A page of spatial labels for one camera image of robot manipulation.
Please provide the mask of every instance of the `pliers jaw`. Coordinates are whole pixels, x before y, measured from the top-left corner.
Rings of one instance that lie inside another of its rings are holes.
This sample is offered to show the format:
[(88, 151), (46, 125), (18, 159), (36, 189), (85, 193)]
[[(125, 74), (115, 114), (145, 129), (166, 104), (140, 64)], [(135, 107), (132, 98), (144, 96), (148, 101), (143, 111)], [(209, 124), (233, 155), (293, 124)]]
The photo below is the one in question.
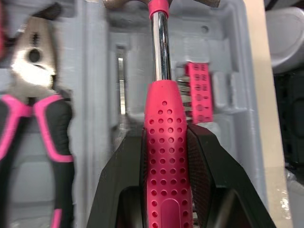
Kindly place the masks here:
[(55, 93), (57, 57), (49, 20), (31, 16), (18, 37), (12, 56), (14, 83), (9, 90), (21, 101), (43, 99)]

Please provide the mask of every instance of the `chrome steel shaft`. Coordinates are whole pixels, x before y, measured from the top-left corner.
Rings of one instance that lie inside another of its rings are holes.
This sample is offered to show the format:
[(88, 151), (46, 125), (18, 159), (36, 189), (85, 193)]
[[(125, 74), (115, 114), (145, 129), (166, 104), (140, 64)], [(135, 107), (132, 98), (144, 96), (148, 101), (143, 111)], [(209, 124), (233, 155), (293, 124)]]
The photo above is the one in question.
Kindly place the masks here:
[(155, 80), (171, 80), (168, 21), (165, 13), (153, 14), (152, 34)]

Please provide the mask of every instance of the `gray plastic tool case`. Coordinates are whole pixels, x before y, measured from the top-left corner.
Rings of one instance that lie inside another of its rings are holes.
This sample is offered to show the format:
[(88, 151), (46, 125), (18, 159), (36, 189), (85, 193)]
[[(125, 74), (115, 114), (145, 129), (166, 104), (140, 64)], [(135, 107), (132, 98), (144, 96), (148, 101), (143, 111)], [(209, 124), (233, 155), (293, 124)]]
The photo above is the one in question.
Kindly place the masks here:
[[(5, 0), (9, 34), (27, 16), (52, 0)], [(99, 175), (113, 153), (112, 128), (119, 123), (117, 47), (125, 48), (126, 111), (143, 121), (147, 86), (153, 81), (152, 33), (147, 7), (130, 2), (107, 11), (98, 0), (58, 0), (65, 13), (54, 22), (60, 82), (71, 90), (74, 119), (70, 147), (76, 157), (75, 227), (86, 221)], [(222, 0), (211, 9), (193, 0), (174, 0), (169, 37), (173, 78), (186, 61), (208, 62), (212, 74), (213, 131), (222, 146), (245, 168), (267, 204), (259, 139), (246, 8), (242, 0)], [(0, 89), (11, 81), (9, 62), (1, 62)], [(53, 176), (38, 126), (32, 121), (10, 179), (12, 228), (47, 228), (53, 208)]]

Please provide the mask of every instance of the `hammer head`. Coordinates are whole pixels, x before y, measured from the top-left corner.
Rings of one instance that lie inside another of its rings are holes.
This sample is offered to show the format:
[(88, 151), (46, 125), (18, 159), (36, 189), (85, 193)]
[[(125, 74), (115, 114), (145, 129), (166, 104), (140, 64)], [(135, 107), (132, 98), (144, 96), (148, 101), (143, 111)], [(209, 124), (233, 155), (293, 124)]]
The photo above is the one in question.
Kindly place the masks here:
[[(125, 3), (132, 1), (132, 0), (103, 0), (104, 1), (104, 6), (107, 9), (116, 9), (116, 8), (120, 8), (122, 7)], [(145, 3), (146, 5), (148, 5), (150, 0), (138, 0), (141, 1), (143, 3)], [(195, 0), (198, 1), (200, 3), (203, 3), (207, 6), (211, 6), (211, 7), (219, 7), (219, 2), (220, 0)]]

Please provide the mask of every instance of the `wooden surface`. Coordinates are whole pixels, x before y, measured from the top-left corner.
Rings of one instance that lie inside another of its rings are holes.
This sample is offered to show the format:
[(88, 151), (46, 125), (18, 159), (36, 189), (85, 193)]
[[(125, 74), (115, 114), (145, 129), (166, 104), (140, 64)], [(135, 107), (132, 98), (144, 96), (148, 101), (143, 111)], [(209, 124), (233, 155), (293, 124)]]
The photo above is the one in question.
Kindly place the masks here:
[(244, 0), (255, 73), (269, 213), (277, 228), (292, 228), (263, 0)]

